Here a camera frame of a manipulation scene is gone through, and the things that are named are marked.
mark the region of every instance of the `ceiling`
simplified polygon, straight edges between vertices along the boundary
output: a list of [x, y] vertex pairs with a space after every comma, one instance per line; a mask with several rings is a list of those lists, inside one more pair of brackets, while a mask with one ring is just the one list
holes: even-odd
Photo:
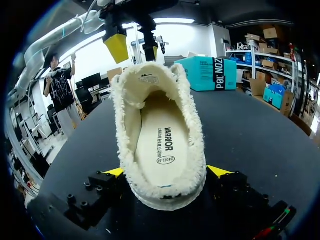
[[[25, 45], [21, 48], [21, 56], [23, 56], [26, 49], [28, 49], [28, 47], [36, 40], [74, 18], [76, 15], [82, 15], [87, 12], [92, 2], [93, 0], [63, 0], [58, 3], [47, 12], [27, 36]], [[295, 15], [298, 15], [299, 13], [289, 0], [201, 0], [200, 5], [195, 5], [194, 3], [194, 0], [180, 1], [176, 6], [153, 13], [151, 16], [153, 18], [174, 17], [195, 19], [195, 23], [200, 25], [208, 25], [212, 22], [217, 23], [221, 21], [224, 26], [230, 26], [237, 23], [261, 19], [285, 20], [296, 23], [297, 18], [295, 18]], [[99, 10], [100, 8], [95, 5], [93, 9]], [[304, 8], [299, 8], [300, 15], [303, 14], [301, 9]], [[63, 55], [73, 46], [102, 30], [103, 27], [88, 35], [85, 35], [78, 30], [51, 46], [50, 52]], [[16, 79], [18, 79], [18, 76], [24, 68], [23, 58], [20, 60], [20, 62], [17, 61], [18, 63], [16, 65], [16, 74], [14, 76]]]

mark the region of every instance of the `screw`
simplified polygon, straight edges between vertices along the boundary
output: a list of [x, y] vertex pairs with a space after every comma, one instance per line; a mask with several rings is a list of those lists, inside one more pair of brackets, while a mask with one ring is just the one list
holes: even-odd
[[85, 184], [85, 188], [86, 188], [87, 190], [91, 189], [91, 184], [90, 184], [90, 183], [86, 183], [86, 184]]
[[83, 209], [86, 209], [87, 207], [89, 207], [89, 204], [86, 201], [81, 202], [81, 207]]
[[97, 188], [96, 188], [96, 191], [100, 194], [100, 193], [102, 193], [102, 190], [103, 190], [104, 188], [102, 187], [102, 186], [98, 186]]
[[76, 201], [76, 197], [72, 194], [69, 194], [67, 197], [67, 201], [68, 201], [68, 203], [72, 204]]

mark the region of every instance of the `metal shelf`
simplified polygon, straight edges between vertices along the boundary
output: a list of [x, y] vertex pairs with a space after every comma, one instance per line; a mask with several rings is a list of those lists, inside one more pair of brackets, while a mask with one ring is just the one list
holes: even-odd
[[247, 65], [247, 64], [242, 64], [242, 63], [237, 63], [237, 66], [241, 66], [241, 67], [248, 67], [248, 68], [252, 68], [252, 65]]
[[264, 57], [269, 57], [269, 58], [274, 58], [274, 59], [281, 59], [283, 61], [290, 62], [291, 64], [293, 63], [293, 61], [291, 59], [283, 57], [283, 56], [277, 56], [277, 55], [261, 53], [261, 52], [255, 52], [254, 54], [257, 56], [264, 56]]
[[226, 54], [251, 53], [251, 50], [226, 51]]
[[275, 70], [264, 68], [264, 67], [260, 67], [260, 66], [255, 66], [255, 68], [256, 69], [260, 69], [260, 70], [264, 70], [264, 71], [268, 71], [268, 72], [273, 73], [273, 74], [277, 74], [277, 75], [283, 76], [283, 77], [285, 77], [287, 79], [291, 79], [291, 80], [293, 79], [292, 76], [286, 75], [286, 74], [284, 74], [282, 72], [279, 72], [279, 71], [275, 71]]

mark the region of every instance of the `size label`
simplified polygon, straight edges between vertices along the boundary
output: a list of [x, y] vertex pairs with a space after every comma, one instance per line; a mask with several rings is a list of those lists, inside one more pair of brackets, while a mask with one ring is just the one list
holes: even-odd
[[159, 78], [153, 74], [143, 74], [141, 77], [139, 77], [139, 81], [148, 84], [158, 84]]

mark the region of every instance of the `shoe insole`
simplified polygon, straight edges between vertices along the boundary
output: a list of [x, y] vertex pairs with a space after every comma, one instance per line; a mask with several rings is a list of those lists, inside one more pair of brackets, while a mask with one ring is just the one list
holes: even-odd
[[187, 166], [188, 128], [181, 110], [165, 95], [145, 101], [135, 162], [146, 180], [157, 187], [170, 187]]

